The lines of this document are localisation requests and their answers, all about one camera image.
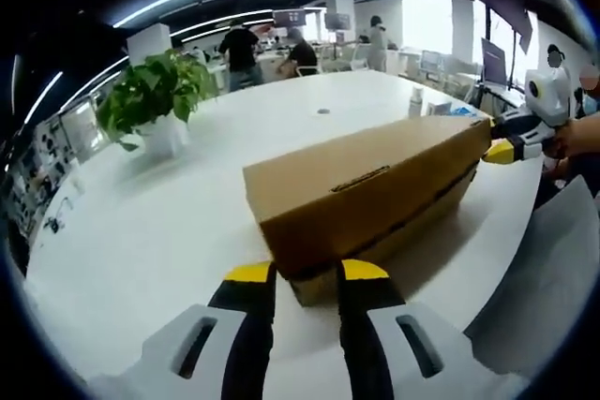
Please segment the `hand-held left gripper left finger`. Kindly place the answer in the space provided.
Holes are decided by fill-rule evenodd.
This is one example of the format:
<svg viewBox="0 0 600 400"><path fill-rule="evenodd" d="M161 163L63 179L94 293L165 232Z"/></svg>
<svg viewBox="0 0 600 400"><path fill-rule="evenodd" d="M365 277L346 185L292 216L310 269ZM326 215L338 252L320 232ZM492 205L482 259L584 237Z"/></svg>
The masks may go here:
<svg viewBox="0 0 600 400"><path fill-rule="evenodd" d="M236 267L208 304L194 304L149 336L125 372L93 378L94 398L262 398L276 278L270 261Z"/></svg>

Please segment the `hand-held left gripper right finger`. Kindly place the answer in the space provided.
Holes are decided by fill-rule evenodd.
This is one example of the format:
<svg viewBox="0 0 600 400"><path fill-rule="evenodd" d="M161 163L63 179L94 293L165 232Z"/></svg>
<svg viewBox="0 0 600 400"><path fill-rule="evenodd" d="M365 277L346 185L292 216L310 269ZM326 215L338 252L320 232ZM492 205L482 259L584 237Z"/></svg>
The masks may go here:
<svg viewBox="0 0 600 400"><path fill-rule="evenodd" d="M342 260L337 297L353 398L475 398L469 340L426 306L406 303L384 269Z"/></svg>

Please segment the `person's right hand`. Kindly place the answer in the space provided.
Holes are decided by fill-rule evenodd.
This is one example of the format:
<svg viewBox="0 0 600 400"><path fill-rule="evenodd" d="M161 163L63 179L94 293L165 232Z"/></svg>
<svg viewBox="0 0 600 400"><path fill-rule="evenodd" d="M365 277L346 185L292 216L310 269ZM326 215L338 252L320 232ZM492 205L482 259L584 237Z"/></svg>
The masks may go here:
<svg viewBox="0 0 600 400"><path fill-rule="evenodd" d="M582 153L582 148L579 121L571 120L556 130L544 155L554 159L563 159Z"/></svg>

